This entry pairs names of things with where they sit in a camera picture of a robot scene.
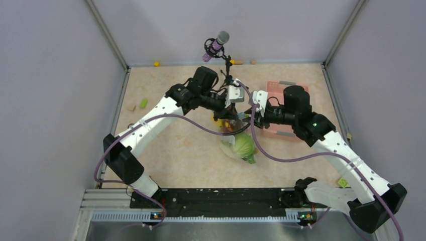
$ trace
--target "robotic arm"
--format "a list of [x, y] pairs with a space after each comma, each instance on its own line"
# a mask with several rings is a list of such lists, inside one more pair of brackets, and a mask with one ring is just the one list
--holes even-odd
[[[218, 75], [204, 66], [199, 67], [193, 78], [184, 84], [172, 86], [160, 102], [133, 127], [140, 128], [118, 142], [107, 155], [106, 164], [127, 185], [145, 195], [159, 196], [161, 189], [144, 172], [144, 167], [136, 159], [147, 144], [163, 131], [176, 118], [157, 118], [145, 123], [151, 117], [162, 114], [186, 115], [190, 110], [204, 107], [214, 112], [214, 118], [235, 118], [236, 102], [244, 101], [244, 90], [238, 81], [226, 81], [221, 86], [225, 91], [213, 90]], [[284, 105], [272, 106], [265, 91], [253, 91], [252, 100], [256, 106], [255, 126], [268, 128], [270, 124], [291, 125], [294, 133], [317, 152], [340, 154], [353, 165], [336, 156], [325, 156], [333, 167], [350, 183], [351, 189], [331, 187], [314, 178], [296, 182], [295, 191], [305, 203], [320, 203], [337, 209], [351, 217], [362, 230], [373, 233], [389, 215], [374, 194], [361, 180], [353, 166], [365, 176], [376, 192], [384, 199], [393, 213], [398, 212], [407, 191], [401, 184], [390, 185], [385, 179], [371, 170], [362, 159], [346, 144], [335, 126], [323, 115], [312, 111], [309, 94], [300, 86], [290, 86], [284, 90]], [[120, 133], [123, 136], [129, 130]], [[116, 139], [112, 135], [104, 138], [106, 150]]]

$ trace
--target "orange object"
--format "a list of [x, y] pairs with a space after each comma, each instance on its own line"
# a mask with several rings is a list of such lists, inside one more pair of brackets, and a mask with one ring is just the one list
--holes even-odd
[[[279, 99], [280, 104], [284, 104], [284, 94], [283, 90], [291, 85], [296, 85], [294, 82], [289, 81], [268, 81], [268, 84], [266, 85], [266, 92], [268, 92], [268, 99], [271, 97], [276, 97]], [[306, 92], [309, 93], [309, 88], [306, 85], [301, 85], [304, 88]], [[269, 100], [271, 105], [278, 106], [277, 100], [272, 98]], [[264, 137], [270, 137], [270, 138], [278, 138], [288, 141], [295, 141], [300, 142], [301, 139], [299, 139], [291, 129], [291, 126], [288, 125], [277, 125], [277, 124], [271, 124], [268, 129], [262, 129], [262, 135]]]

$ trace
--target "gray wall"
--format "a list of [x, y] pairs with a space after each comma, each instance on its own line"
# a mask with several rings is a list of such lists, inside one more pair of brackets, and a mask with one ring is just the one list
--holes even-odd
[[357, 0], [95, 0], [129, 65], [201, 63], [204, 42], [259, 62], [323, 61]]
[[123, 77], [83, 1], [0, 2], [1, 240], [70, 240]]
[[369, 1], [330, 66], [355, 150], [408, 190], [397, 215], [424, 240], [426, 1]]

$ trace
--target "green cabbage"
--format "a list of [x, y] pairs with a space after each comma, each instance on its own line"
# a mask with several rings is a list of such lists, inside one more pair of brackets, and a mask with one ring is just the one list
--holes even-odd
[[256, 145], [252, 136], [242, 132], [236, 134], [234, 137], [235, 145], [232, 145], [227, 141], [221, 141], [223, 144], [223, 146], [221, 146], [223, 152], [225, 152], [225, 154], [229, 157], [241, 158], [250, 164], [256, 163], [256, 158], [254, 156], [256, 152]]

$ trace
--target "purple microphone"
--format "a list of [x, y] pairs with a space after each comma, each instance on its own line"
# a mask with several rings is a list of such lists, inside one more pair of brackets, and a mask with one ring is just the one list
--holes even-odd
[[[227, 43], [228, 40], [229, 40], [229, 34], [225, 31], [221, 31], [218, 34], [218, 37], [211, 44], [211, 48], [208, 48], [206, 51], [210, 51], [211, 54], [215, 54], [221, 49], [221, 47], [225, 43]], [[208, 61], [210, 61], [210, 59], [211, 59], [211, 56], [208, 53], [205, 53], [202, 56], [202, 60], [204, 62], [208, 62]]]

